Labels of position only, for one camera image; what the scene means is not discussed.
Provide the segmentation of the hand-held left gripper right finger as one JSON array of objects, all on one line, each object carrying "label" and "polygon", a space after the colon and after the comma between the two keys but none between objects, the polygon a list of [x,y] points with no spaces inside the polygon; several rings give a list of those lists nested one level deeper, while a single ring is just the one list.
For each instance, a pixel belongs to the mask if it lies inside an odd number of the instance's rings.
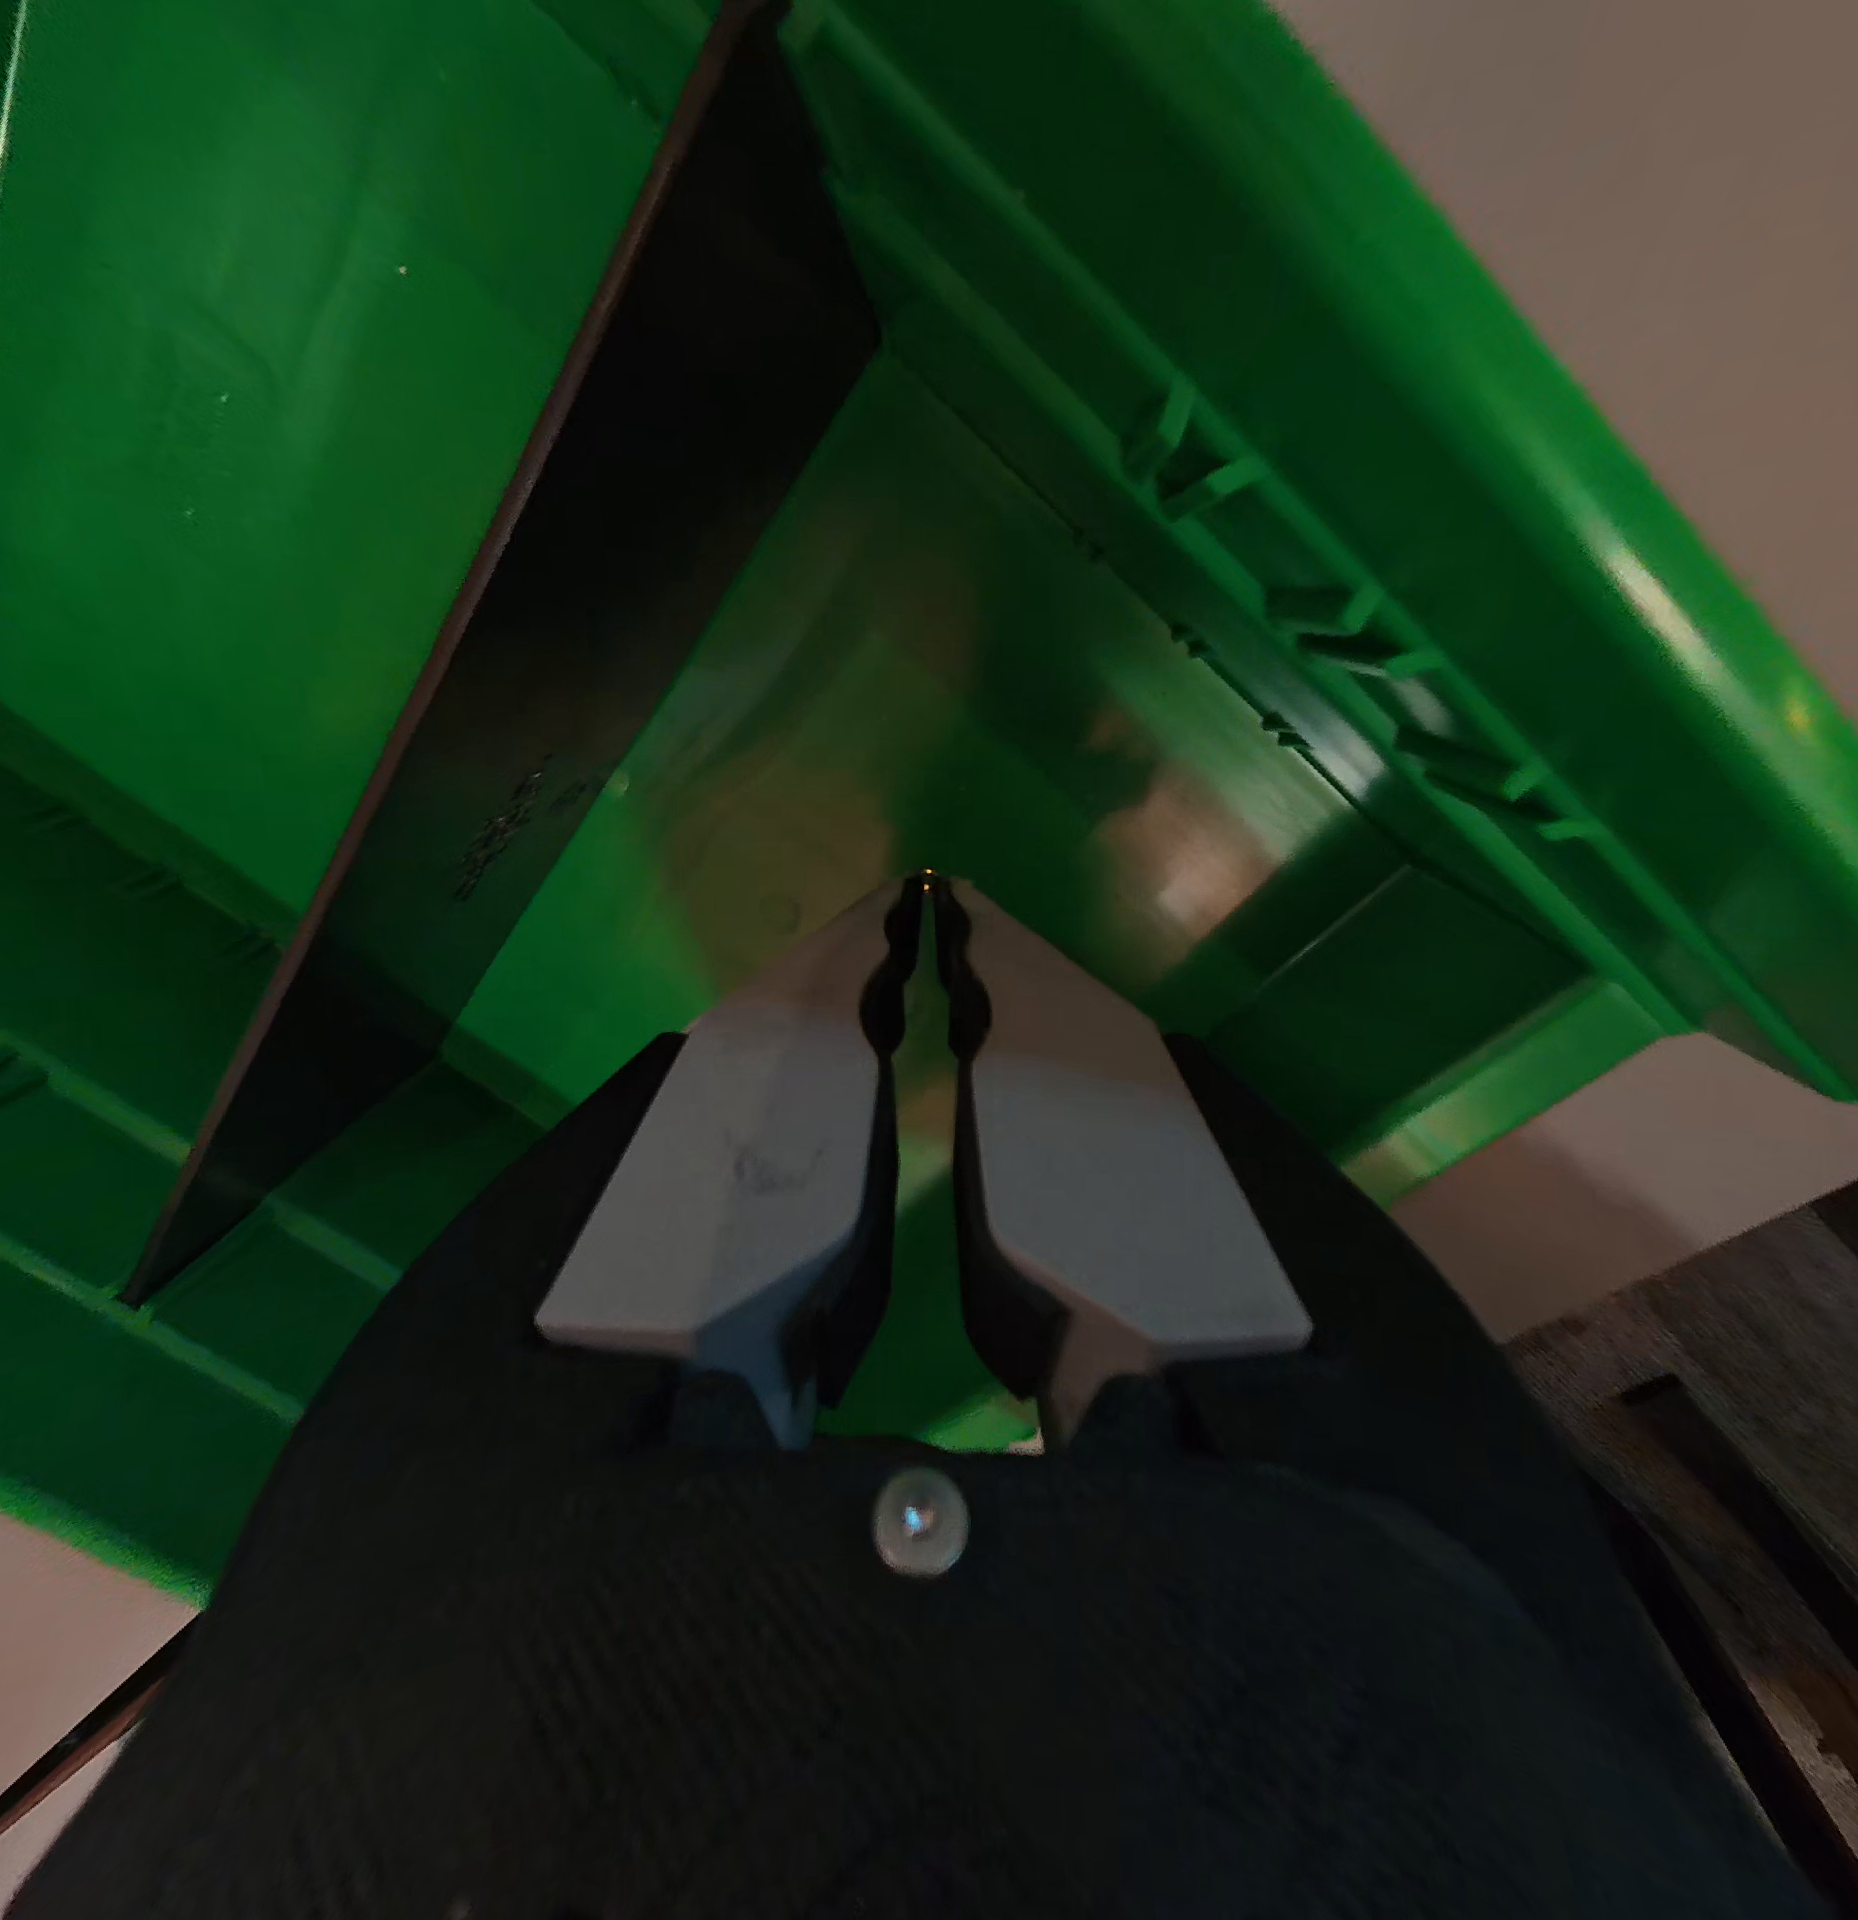
[{"label": "hand-held left gripper right finger", "polygon": [[1160,1026],[972,883],[928,894],[964,1332],[1043,1450],[1114,1377],[1304,1352],[1311,1316]]}]

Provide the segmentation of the black bin divider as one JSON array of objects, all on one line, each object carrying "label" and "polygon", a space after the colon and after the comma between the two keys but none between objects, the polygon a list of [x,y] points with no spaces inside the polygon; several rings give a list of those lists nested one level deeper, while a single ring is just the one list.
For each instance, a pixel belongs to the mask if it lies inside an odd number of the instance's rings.
[{"label": "black bin divider", "polygon": [[436,1055],[873,356],[788,12],[719,7],[125,1307]]}]

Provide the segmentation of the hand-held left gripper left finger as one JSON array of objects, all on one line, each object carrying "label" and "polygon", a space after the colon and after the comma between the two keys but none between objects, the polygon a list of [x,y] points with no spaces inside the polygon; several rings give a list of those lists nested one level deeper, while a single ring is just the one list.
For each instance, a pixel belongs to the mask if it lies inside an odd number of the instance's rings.
[{"label": "hand-held left gripper left finger", "polygon": [[781,1448],[840,1404],[893,1283],[893,1056],[917,885],[891,879],[683,1035],[542,1297],[552,1345],[749,1386]]}]

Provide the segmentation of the grey desk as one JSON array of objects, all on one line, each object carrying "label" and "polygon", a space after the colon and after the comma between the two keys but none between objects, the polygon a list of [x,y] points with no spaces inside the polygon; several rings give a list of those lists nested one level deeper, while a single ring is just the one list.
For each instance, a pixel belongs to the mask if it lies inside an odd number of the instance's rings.
[{"label": "grey desk", "polygon": [[[1858,731],[1858,3],[1276,9]],[[891,1297],[805,1447],[536,1326],[699,1015],[402,1269],[204,1603],[0,1508],[125,1588],[89,1640],[183,1616],[0,1794],[115,1746],[16,1915],[1829,1913],[1500,1333],[1841,1182],[1753,1148],[1858,1109],[1663,1042],[1381,1200],[1145,1012],[1311,1342],[1047,1452],[964,1332],[920,888],[906,1011]]]}]

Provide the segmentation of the green plastic bin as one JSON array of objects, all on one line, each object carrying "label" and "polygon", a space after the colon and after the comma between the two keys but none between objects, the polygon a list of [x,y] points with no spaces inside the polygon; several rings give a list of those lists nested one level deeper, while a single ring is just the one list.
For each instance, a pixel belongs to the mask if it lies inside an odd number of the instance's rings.
[{"label": "green plastic bin", "polygon": [[0,1508],[204,1603],[657,1032],[979,890],[1377,1199],[1858,1109],[1858,731],[1276,3],[790,3],[879,345],[436,1055],[121,1292],[722,3],[0,3]]}]

